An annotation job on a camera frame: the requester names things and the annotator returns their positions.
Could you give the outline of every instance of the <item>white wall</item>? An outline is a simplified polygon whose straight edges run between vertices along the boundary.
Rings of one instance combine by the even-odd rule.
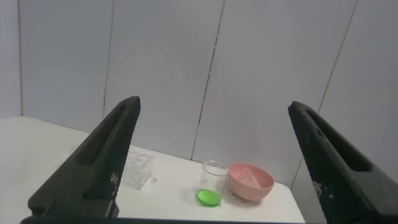
[[[226,1],[193,160],[250,162],[291,186],[287,107],[319,107],[354,3]]]
[[[21,0],[24,115],[92,131],[103,118],[112,0]]]
[[[398,1],[360,0],[320,114],[398,182]]]
[[[141,97],[134,145],[191,158],[222,4],[115,1],[105,114]]]
[[[0,0],[0,118],[21,115],[18,0]]]

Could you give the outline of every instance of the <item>clear plastic container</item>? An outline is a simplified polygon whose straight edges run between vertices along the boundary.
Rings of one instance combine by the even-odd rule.
[[[217,207],[221,204],[228,170],[219,162],[209,161],[202,165],[197,202],[204,207]]]
[[[140,190],[150,177],[153,160],[153,156],[129,152],[126,165],[124,165],[121,184]]]

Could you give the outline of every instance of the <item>plastic bowl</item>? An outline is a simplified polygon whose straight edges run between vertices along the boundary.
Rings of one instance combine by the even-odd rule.
[[[256,178],[258,187],[253,187],[242,182],[239,178],[242,171],[249,169]],[[254,165],[244,163],[234,163],[229,167],[229,187],[239,197],[246,200],[260,201],[268,195],[273,188],[275,182],[274,178],[265,170]]]

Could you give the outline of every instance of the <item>white tabletop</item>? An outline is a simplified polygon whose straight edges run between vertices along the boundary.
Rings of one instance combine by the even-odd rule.
[[[28,117],[0,119],[1,223],[19,223],[31,214],[29,197],[87,135]],[[276,183],[261,203],[246,202],[227,190],[220,207],[205,208],[195,201],[201,164],[136,146],[130,151],[153,155],[154,167],[141,190],[121,184],[119,217],[304,223],[290,189],[282,184]]]

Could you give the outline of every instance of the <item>green liquid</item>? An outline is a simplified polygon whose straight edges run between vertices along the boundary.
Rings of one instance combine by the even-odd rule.
[[[205,207],[217,207],[221,203],[221,196],[207,189],[199,190],[197,199],[198,202]]]

